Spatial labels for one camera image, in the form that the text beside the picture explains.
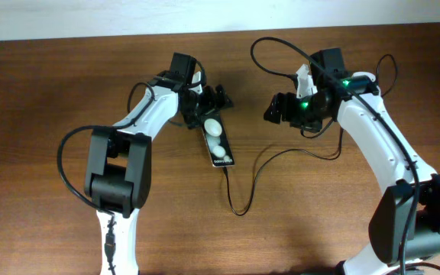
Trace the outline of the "black Galaxy flip phone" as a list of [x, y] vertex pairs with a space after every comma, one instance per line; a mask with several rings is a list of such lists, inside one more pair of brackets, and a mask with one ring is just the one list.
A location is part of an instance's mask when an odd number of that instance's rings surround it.
[[220, 114], [212, 114], [205, 119], [202, 133], [213, 167], [234, 166], [235, 159]]

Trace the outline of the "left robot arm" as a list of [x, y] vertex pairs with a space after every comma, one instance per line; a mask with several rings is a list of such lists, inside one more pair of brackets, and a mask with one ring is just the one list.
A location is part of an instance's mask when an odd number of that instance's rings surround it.
[[98, 208], [102, 274], [138, 274], [136, 229], [152, 183], [152, 142], [181, 114], [188, 129], [200, 128], [214, 167], [235, 160], [219, 112], [233, 106], [222, 86], [193, 76], [156, 76], [144, 97], [121, 121], [92, 131], [85, 193]]

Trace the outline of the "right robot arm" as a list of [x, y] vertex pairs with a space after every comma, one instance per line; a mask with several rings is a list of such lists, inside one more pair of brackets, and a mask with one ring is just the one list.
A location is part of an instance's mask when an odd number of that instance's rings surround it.
[[388, 115], [375, 75], [296, 74], [295, 93], [276, 94], [264, 120], [315, 132], [331, 118], [355, 141], [382, 198], [368, 225], [370, 242], [333, 274], [418, 273], [440, 255], [440, 174], [411, 147]]

